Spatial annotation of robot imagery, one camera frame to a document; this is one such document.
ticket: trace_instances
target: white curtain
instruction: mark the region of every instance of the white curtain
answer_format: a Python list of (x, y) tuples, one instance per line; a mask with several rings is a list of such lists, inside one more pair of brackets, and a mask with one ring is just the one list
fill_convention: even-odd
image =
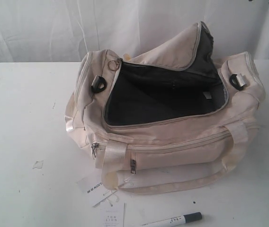
[(0, 0), (0, 61), (80, 61), (111, 49), (134, 57), (203, 20), (214, 58), (269, 58), (269, 0)]

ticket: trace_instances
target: black d-ring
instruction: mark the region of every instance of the black d-ring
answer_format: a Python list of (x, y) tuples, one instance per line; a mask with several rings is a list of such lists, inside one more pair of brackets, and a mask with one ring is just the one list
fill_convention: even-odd
[(229, 78), (230, 84), (237, 90), (242, 91), (244, 89), (244, 86), (240, 86), (238, 79), (237, 79), (237, 74), (233, 74)]
[(91, 85), (91, 91), (93, 93), (100, 93), (107, 87), (107, 82), (104, 77), (96, 76)]

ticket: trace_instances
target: white tabletop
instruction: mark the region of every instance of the white tabletop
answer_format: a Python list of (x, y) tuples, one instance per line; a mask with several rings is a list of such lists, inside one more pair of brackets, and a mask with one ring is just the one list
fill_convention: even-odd
[[(64, 110), (80, 63), (0, 63), (0, 226), (94, 227), (76, 182), (93, 160), (67, 136)], [(189, 226), (269, 226), (269, 60), (256, 61), (267, 92), (262, 128), (239, 166), (216, 183), (158, 195), (117, 192), (125, 227), (200, 211)], [(42, 169), (33, 169), (36, 161)]]

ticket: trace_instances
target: marker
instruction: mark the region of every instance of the marker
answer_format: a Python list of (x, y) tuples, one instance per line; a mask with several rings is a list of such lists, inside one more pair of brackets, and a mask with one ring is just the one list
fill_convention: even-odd
[(202, 214), (200, 212), (193, 213), (193, 214), (186, 214), (174, 218), (169, 218), (162, 221), (156, 221), (152, 223), (146, 223), (140, 225), (141, 227), (172, 227), (182, 224), (187, 224), (193, 221), (199, 221), (202, 219)]

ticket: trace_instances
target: cream duffel bag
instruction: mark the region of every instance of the cream duffel bag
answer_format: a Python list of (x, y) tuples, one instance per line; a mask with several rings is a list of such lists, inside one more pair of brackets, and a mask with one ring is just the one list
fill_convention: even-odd
[(203, 23), (135, 58), (89, 52), (66, 108), (68, 134), (102, 169), (102, 183), (133, 193), (209, 184), (233, 170), (258, 131), (265, 91), (251, 56), (211, 59)]

